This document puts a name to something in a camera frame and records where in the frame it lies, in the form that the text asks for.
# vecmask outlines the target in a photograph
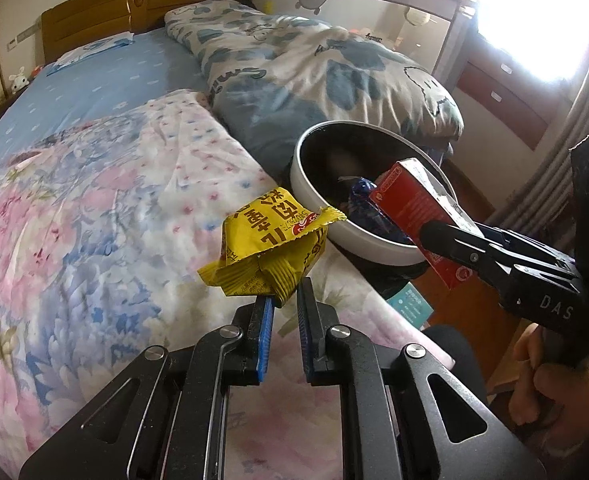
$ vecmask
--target teal box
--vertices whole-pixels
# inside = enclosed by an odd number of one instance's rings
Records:
[[[423,299],[412,283],[408,283],[387,301],[414,328],[421,328],[433,312],[428,301]]]

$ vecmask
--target person's leg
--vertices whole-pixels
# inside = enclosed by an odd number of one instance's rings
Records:
[[[455,360],[452,374],[459,379],[485,405],[488,405],[485,382],[475,353],[468,340],[456,328],[449,325],[434,325],[423,333],[450,354]]]

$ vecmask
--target human hand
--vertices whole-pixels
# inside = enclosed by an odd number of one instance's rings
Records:
[[[589,434],[589,358],[578,368],[542,363],[543,330],[531,324],[516,343],[513,357],[521,367],[508,403],[512,420],[521,426],[535,422],[541,411],[537,392],[556,405],[542,421],[547,427],[543,442],[549,450],[574,449]]]

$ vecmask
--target yellow snack wrapper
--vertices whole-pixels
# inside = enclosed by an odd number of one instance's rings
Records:
[[[223,221],[221,257],[199,275],[226,296],[274,294],[283,304],[321,256],[328,225],[345,219],[334,207],[308,211],[277,187]]]

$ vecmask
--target wooden headboard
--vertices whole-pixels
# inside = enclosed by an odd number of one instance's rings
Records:
[[[163,26],[166,12],[202,0],[68,0],[41,15],[46,63],[65,52],[129,30]]]

